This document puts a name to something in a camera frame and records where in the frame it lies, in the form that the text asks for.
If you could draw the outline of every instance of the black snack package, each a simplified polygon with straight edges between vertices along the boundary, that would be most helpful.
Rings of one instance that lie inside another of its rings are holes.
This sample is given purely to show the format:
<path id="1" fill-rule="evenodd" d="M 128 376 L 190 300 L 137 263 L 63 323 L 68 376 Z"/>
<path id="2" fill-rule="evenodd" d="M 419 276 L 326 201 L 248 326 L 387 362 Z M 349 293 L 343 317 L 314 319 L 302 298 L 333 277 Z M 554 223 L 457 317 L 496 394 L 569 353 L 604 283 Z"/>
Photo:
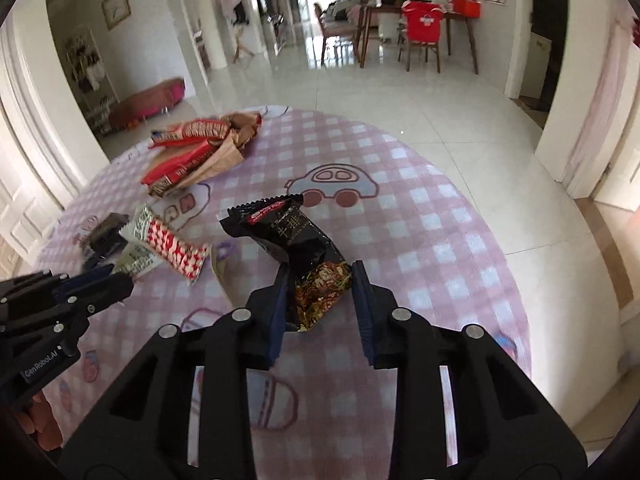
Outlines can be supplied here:
<path id="1" fill-rule="evenodd" d="M 289 264 L 295 283 L 289 291 L 287 325 L 306 332 L 349 290 L 351 267 L 300 211 L 302 201 L 297 194 L 239 205 L 228 209 L 220 224 L 229 236 L 249 236 L 277 261 Z"/>

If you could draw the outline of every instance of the gingham tablecloth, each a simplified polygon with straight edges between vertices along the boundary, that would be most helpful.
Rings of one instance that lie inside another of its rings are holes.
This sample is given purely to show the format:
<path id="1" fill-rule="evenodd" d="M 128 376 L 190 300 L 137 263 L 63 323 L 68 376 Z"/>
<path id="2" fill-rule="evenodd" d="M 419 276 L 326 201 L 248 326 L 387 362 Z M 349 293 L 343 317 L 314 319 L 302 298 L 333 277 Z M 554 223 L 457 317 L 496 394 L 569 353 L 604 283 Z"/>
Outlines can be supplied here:
<path id="1" fill-rule="evenodd" d="M 244 163 L 165 200 L 160 211 L 180 234 L 191 242 L 223 238 L 217 216 L 227 208 L 316 189 L 308 203 L 323 200 L 305 213 L 348 261 L 364 261 L 372 283 L 433 324 L 483 325 L 528 372 L 529 329 L 514 279 L 489 228 L 451 181 L 373 126 L 316 111 L 281 113 L 267 115 Z M 39 268 L 78 273 L 83 229 L 148 202 L 139 182 L 152 155 L 141 144 L 105 168 L 61 218 Z M 226 270 L 236 306 L 273 283 L 277 269 L 254 241 L 237 240 Z M 160 326 L 190 330 L 229 310 L 207 268 L 191 286 L 166 265 L 143 276 L 123 304 L 91 318 L 79 342 L 82 358 L 45 389 L 65 439 Z M 276 366 L 249 372 L 248 389 L 260 478 L 386 478 L 396 374 L 367 365 L 350 294 L 310 332 L 288 333 Z M 195 419 L 198 395 L 196 384 Z M 450 409 L 447 422 L 451 444 Z M 449 456 L 455 461 L 454 449 Z"/>

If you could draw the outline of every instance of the pink checkered tablecloth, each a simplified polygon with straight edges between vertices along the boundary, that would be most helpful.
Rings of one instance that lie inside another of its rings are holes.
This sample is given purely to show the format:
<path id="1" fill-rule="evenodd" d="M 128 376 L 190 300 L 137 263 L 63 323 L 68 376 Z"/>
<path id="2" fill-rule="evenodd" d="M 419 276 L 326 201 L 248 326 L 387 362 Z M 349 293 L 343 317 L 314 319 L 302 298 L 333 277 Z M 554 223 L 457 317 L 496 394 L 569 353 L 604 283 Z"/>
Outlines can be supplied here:
<path id="1" fill-rule="evenodd" d="M 82 226 L 149 202 L 139 182 L 151 156 L 140 144 L 105 168 L 61 218 L 39 268 L 78 273 Z M 187 240 L 210 242 L 226 237 L 218 215 L 227 208 L 287 191 L 306 192 L 306 215 L 399 305 L 454 330 L 483 325 L 529 372 L 526 314 L 491 231 L 441 171 L 373 126 L 271 107 L 244 163 L 154 208 Z M 273 283 L 277 269 L 254 241 L 237 240 L 225 275 L 234 304 Z M 207 267 L 191 286 L 166 265 L 140 278 L 130 298 L 91 318 L 82 358 L 45 389 L 65 439 L 160 326 L 208 326 L 229 310 Z M 310 332 L 286 334 L 269 373 L 248 373 L 258 477 L 386 478 L 395 391 L 394 371 L 367 365 L 346 294 Z M 198 396 L 196 384 L 194 420 Z M 450 444 L 452 420 L 449 407 Z M 455 461 L 453 447 L 449 455 Z"/>

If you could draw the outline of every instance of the metal bolt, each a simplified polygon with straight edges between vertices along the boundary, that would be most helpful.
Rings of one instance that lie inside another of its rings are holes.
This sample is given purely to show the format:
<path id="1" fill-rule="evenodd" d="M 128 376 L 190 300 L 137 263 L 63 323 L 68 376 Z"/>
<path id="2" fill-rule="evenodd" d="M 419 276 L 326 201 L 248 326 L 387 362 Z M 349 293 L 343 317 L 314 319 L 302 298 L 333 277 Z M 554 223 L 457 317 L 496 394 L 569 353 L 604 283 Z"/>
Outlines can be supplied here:
<path id="1" fill-rule="evenodd" d="M 411 319 L 411 311 L 406 308 L 396 308 L 391 315 L 397 321 L 409 321 Z"/>
<path id="2" fill-rule="evenodd" d="M 251 311 L 248 308 L 236 308 L 231 317 L 234 321 L 246 321 L 251 317 Z"/>
<path id="3" fill-rule="evenodd" d="M 471 339 L 480 339 L 484 335 L 484 329 L 478 325 L 469 325 L 465 332 Z"/>
<path id="4" fill-rule="evenodd" d="M 178 327 L 175 325 L 164 325 L 160 327 L 160 330 L 158 330 L 158 335 L 162 339 L 171 339 L 177 333 Z"/>

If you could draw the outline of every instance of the car wheel print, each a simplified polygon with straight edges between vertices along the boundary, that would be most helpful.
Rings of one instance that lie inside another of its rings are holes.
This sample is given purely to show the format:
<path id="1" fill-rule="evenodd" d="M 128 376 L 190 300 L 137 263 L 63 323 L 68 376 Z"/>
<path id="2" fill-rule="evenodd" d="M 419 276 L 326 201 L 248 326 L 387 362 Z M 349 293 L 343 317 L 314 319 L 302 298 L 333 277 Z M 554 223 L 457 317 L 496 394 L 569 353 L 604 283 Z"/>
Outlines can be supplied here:
<path id="1" fill-rule="evenodd" d="M 311 189 L 309 191 L 305 191 L 302 196 L 304 197 L 305 207 L 314 207 L 322 202 L 324 198 L 322 193 L 316 191 L 315 189 Z"/>
<path id="2" fill-rule="evenodd" d="M 358 194 L 352 189 L 343 189 L 335 195 L 335 203 L 340 207 L 352 207 L 358 203 Z"/>

